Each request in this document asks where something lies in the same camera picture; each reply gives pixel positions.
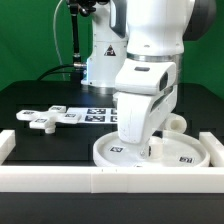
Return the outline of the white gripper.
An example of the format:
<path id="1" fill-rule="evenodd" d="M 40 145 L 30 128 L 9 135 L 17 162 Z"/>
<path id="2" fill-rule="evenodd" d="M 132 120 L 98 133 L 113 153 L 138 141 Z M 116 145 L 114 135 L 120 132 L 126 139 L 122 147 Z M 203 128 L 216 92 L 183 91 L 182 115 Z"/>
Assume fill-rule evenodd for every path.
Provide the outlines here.
<path id="1" fill-rule="evenodd" d="M 117 93 L 117 128 L 125 143 L 144 145 L 175 108 L 177 86 L 157 95 Z"/>

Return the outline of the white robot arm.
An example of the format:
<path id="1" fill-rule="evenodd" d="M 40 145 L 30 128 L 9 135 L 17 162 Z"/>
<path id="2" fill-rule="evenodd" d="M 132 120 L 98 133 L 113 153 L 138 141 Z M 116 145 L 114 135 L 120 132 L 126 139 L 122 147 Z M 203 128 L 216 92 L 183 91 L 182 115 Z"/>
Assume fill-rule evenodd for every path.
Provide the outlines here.
<path id="1" fill-rule="evenodd" d="M 184 43 L 201 38 L 216 0 L 95 0 L 82 83 L 117 91 L 118 136 L 144 144 L 174 109 Z"/>

